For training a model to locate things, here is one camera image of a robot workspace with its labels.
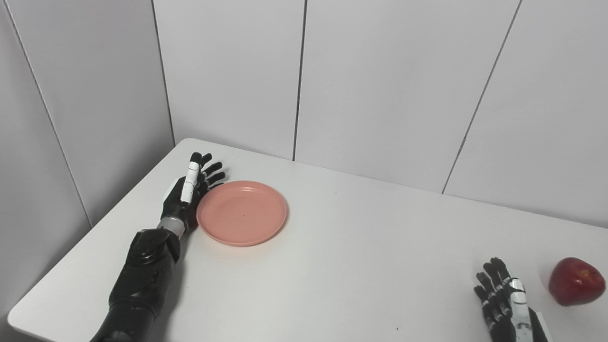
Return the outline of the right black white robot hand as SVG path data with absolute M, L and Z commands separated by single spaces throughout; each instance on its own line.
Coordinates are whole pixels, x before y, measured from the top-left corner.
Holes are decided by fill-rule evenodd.
M 474 292 L 493 342 L 551 342 L 543 316 L 528 303 L 525 286 L 513 277 L 501 258 L 484 263 L 475 276 Z

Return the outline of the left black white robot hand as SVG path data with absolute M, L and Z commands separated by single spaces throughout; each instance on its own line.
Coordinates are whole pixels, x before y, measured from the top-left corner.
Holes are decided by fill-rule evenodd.
M 174 182 L 165 197 L 158 228 L 180 237 L 196 226 L 200 201 L 211 189 L 223 184 L 226 178 L 222 162 L 207 165 L 212 158 L 211 153 L 191 154 L 185 176 Z

